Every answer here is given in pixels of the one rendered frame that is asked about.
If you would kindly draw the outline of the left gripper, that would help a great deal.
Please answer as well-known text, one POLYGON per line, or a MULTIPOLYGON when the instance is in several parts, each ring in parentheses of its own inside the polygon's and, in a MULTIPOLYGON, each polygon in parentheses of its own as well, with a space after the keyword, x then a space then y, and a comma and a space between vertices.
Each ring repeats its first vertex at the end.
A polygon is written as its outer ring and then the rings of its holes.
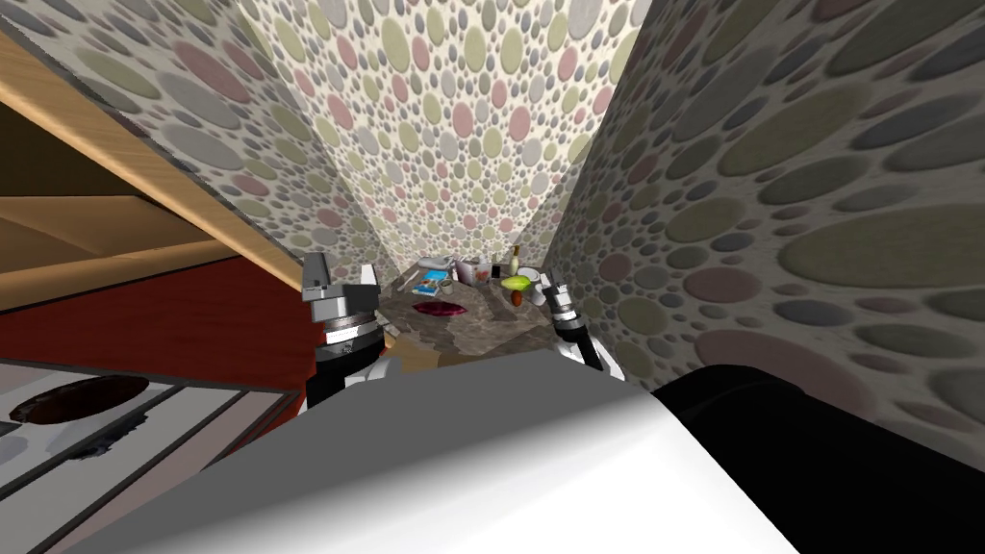
POLYGON ((310 307, 312 322, 371 313, 379 307, 377 272, 373 264, 362 264, 359 284, 331 285, 331 270, 324 252, 303 256, 301 299, 310 307))

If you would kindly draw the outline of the wooden cupboard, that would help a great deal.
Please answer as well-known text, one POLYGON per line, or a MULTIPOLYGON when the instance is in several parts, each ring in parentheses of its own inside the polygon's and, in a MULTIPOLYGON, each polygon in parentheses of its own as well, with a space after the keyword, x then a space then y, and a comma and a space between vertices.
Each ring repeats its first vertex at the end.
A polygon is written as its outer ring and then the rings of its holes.
POLYGON ((246 216, 0 30, 0 313, 237 255, 300 285, 246 216))

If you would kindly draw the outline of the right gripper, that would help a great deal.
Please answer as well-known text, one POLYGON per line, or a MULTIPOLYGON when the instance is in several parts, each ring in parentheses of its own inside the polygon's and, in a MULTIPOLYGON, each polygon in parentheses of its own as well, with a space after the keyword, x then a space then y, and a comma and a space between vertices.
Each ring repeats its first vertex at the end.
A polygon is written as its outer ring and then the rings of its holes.
POLYGON ((557 282, 555 271, 552 269, 548 269, 542 274, 542 290, 546 304, 552 313, 570 312, 571 299, 568 294, 568 286, 564 283, 557 285, 557 282))

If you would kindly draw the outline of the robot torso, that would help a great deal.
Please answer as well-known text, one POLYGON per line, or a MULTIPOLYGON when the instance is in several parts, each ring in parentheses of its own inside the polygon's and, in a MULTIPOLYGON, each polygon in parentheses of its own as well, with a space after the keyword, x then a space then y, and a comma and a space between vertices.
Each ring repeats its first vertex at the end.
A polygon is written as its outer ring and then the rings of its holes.
POLYGON ((65 554, 797 554, 657 398, 550 351, 346 388, 65 554))

